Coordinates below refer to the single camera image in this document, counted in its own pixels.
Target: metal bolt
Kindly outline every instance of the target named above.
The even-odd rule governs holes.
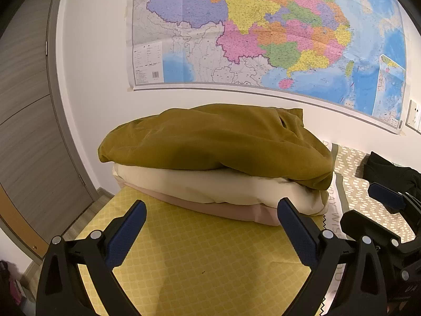
[[[100,230],[94,230],[91,233],[91,239],[94,239],[94,240],[99,239],[101,237],[101,235],[102,235],[102,231],[100,231]]]
[[[364,235],[363,236],[363,242],[366,244],[366,245],[369,245],[369,244],[371,244],[371,239],[368,237],[368,236],[366,236],[366,235]]]
[[[408,271],[403,270],[401,273],[402,279],[406,282],[409,279]]]
[[[323,235],[325,238],[327,238],[327,239],[331,239],[331,238],[333,238],[333,233],[332,233],[332,231],[331,231],[331,230],[329,230],[329,229],[325,229],[325,230],[322,232],[322,235]]]
[[[61,240],[62,240],[62,237],[61,236],[54,236],[54,238],[51,240],[51,242],[54,245],[56,245],[56,244],[59,244]]]

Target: door hinge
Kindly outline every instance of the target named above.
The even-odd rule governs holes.
[[[82,179],[82,176],[81,175],[78,175],[78,176],[79,176],[79,179],[81,180],[82,184],[86,186],[85,182]]]

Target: blue gripper pad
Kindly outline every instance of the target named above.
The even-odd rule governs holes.
[[[124,216],[125,220],[108,242],[105,263],[110,270],[123,263],[140,229],[145,224],[146,205],[142,201],[136,203],[130,214]]]
[[[302,223],[298,211],[288,198],[283,198],[278,203],[277,212],[279,222],[287,233],[301,263],[313,270],[318,264],[317,244]]]
[[[405,209],[405,202],[403,196],[397,192],[386,188],[379,183],[372,183],[368,188],[368,195],[386,207],[396,211]]]

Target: olive green blanket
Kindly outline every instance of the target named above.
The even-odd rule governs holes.
[[[330,151],[304,128],[301,109],[209,104],[170,109],[111,131],[100,161],[157,169],[231,167],[251,176],[284,177],[326,190]]]

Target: mattress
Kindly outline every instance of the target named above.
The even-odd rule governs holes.
[[[198,213],[129,186],[79,238],[105,229],[137,199],[147,220],[113,272],[142,316],[279,316],[308,277],[282,227]],[[323,226],[322,216],[312,218]],[[81,275],[95,311],[107,315],[83,265]]]

